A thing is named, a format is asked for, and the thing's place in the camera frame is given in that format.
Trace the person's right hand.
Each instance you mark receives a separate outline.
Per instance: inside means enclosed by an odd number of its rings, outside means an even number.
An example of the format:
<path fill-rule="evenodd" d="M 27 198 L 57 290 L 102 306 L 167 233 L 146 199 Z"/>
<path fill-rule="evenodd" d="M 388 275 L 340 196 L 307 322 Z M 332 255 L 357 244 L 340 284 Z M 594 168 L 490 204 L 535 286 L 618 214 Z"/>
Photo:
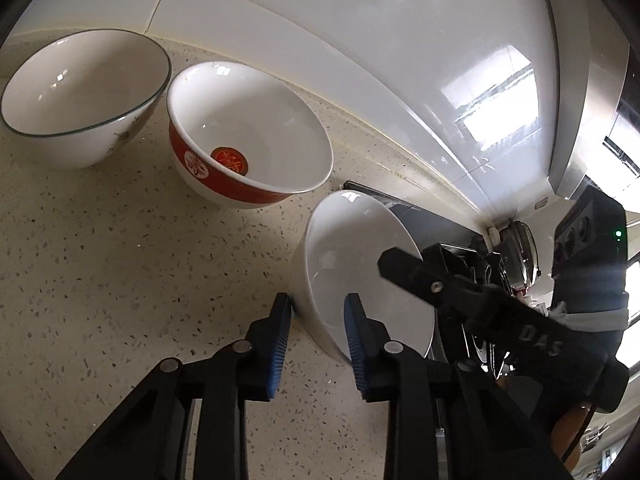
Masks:
<path fill-rule="evenodd" d="M 535 405 L 532 422 L 547 434 L 553 453 L 568 472 L 576 468 L 582 456 L 579 441 L 596 409 L 589 401 L 570 405 L 562 396 L 552 396 L 544 391 Z"/>

